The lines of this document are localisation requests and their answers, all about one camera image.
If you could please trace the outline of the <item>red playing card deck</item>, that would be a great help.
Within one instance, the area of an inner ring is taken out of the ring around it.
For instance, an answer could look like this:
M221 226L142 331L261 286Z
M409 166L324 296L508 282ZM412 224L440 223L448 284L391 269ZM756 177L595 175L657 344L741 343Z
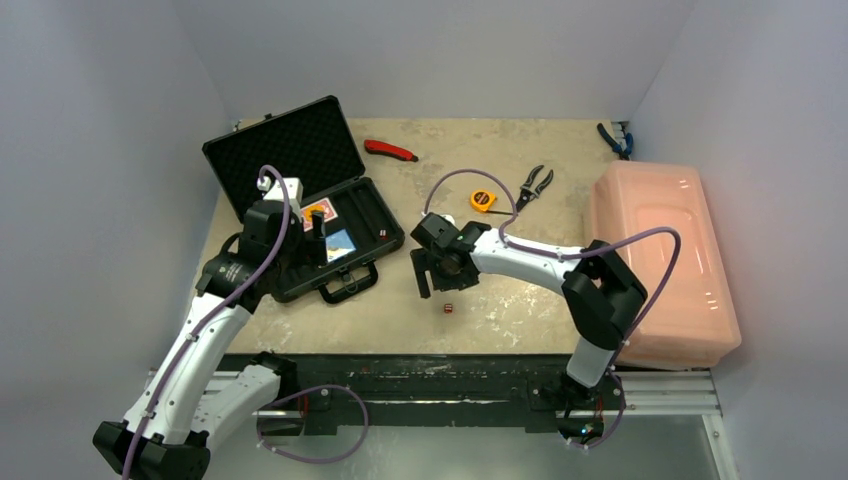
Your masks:
M332 221L332 220L334 220L334 219L336 219L336 218L338 217L338 213L337 213L337 211L336 211L336 208L333 206L332 202L330 201L330 199L329 199L328 197L325 197L325 198L322 198L322 199L320 199L320 200L318 200L318 201L315 201L315 202L313 202L313 203L311 203L311 204L309 204L309 205L307 205L307 206L305 206L305 207L309 207L309 206L311 206L311 205L322 205L322 206L325 208L325 210L326 210L326 215L323 217L323 218L324 218L324 222ZM303 208L301 209L301 216L302 216L302 220L303 220L303 222L302 222L303 230L304 230L305 232L307 232L307 231L309 231L309 230L311 230L311 229L313 228L313 222L312 222L312 223L305 223L305 222L304 222L304 218L303 218L302 210L303 210L305 207L303 207Z

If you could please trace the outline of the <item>orange big blind button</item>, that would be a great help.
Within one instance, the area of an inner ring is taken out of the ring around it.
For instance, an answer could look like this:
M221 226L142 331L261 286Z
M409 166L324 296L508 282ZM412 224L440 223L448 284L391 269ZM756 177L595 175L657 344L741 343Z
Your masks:
M309 207L305 207L302 210L302 214L305 223L312 223L315 215L324 217L326 215L326 210L322 205L311 205Z

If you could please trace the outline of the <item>blue playing card deck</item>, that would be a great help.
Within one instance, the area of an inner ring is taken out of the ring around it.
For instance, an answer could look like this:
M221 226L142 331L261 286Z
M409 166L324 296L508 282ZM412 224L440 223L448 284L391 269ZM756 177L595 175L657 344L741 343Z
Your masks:
M356 252L357 248L347 229L329 234L325 239L327 262L332 263Z

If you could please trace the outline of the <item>black poker set case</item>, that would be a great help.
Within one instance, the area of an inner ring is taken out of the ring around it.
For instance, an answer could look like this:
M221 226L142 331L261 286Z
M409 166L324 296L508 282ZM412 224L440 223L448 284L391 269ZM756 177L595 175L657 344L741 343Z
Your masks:
M202 151L242 225L246 211L262 197L257 187L264 166L302 185L301 208L328 197L338 217L325 222L326 237L347 229L356 252L315 265L309 280L282 285L272 296L288 303L313 290L328 304L340 303L378 280L375 262L404 242L400 225L365 175L365 165L338 99L328 96L290 112L206 142ZM379 230L387 231L380 238Z

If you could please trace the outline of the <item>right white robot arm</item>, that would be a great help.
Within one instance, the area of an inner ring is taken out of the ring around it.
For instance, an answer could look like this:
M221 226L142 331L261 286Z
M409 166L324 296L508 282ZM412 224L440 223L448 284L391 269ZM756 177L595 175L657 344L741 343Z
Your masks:
M469 222L457 228L435 213L413 229L418 248L410 254L421 297L432 291L461 291L483 274L524 281L562 296L579 340L561 381L564 399L584 407L601 391L627 332L648 293L635 273L607 243L554 247L513 240L492 226Z

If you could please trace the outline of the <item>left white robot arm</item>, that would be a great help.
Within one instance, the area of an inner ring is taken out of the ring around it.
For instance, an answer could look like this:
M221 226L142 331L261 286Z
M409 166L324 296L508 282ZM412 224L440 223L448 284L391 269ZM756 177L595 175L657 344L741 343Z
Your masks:
M202 269L178 337L142 395L119 422L104 421L93 444L124 479L200 479L212 452L258 408L297 399L293 362L257 355L210 400L204 392L236 335L261 300L279 292L291 260L305 258L303 186L264 166L262 192L242 230Z

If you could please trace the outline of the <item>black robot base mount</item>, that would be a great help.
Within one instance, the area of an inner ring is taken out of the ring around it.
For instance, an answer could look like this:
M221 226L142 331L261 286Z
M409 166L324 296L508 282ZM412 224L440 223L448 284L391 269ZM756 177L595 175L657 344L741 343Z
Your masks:
M251 364L283 373L260 414L271 434L334 435L342 426L510 427L593 441L625 406L619 378L568 378L567 354L227 354L221 372Z

